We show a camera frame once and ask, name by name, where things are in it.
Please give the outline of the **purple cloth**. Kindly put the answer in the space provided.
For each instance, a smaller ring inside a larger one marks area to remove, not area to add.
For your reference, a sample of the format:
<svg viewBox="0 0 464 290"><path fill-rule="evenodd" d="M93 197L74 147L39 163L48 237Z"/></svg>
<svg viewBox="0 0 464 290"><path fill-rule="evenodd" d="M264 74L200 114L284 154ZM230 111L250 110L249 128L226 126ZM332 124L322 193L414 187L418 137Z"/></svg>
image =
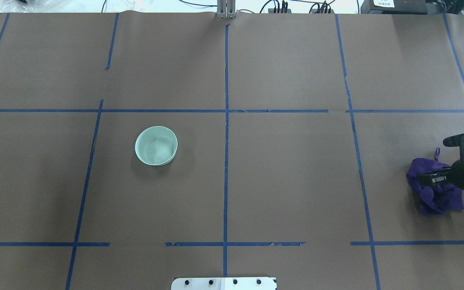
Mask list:
<svg viewBox="0 0 464 290"><path fill-rule="evenodd" d="M461 211L464 209L462 190L453 184L440 184L435 186L422 185L419 182L420 174L449 167L439 162L440 148L435 150L434 158L415 158L406 173L407 181L420 201L420 212L424 215L443 215L447 211Z"/></svg>

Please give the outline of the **aluminium frame post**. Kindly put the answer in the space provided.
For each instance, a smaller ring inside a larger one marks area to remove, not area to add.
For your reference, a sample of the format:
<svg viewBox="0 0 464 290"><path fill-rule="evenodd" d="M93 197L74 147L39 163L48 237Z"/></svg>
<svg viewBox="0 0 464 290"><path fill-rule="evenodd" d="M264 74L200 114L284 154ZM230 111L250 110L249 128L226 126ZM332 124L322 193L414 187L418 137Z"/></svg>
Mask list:
<svg viewBox="0 0 464 290"><path fill-rule="evenodd" d="M217 18L233 19L237 16L236 0L217 0Z"/></svg>

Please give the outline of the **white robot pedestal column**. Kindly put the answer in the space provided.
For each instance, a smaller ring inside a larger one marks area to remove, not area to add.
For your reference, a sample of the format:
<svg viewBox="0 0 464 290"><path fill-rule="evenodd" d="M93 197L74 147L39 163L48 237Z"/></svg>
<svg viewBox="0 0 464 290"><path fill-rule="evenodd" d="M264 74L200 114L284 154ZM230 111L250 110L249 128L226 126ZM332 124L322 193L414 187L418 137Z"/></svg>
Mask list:
<svg viewBox="0 0 464 290"><path fill-rule="evenodd" d="M176 278L172 290L276 290L272 277L197 277Z"/></svg>

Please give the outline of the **black device with label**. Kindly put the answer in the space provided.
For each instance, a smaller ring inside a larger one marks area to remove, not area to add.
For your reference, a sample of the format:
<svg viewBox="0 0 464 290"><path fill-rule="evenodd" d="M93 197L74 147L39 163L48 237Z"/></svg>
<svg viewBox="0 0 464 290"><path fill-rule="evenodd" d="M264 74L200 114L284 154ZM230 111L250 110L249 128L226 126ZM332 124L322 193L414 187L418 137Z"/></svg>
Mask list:
<svg viewBox="0 0 464 290"><path fill-rule="evenodd" d="M364 0L361 14L426 15L425 0Z"/></svg>

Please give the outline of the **mint green bowl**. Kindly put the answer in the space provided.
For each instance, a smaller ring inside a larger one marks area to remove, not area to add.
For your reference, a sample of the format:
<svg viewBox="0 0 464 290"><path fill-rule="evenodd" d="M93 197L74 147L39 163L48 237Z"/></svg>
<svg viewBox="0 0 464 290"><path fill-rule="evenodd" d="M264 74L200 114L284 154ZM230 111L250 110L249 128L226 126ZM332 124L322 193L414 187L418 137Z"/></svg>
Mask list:
<svg viewBox="0 0 464 290"><path fill-rule="evenodd" d="M176 156L178 138L164 126L152 126L142 131L135 141L136 157L149 166L164 166Z"/></svg>

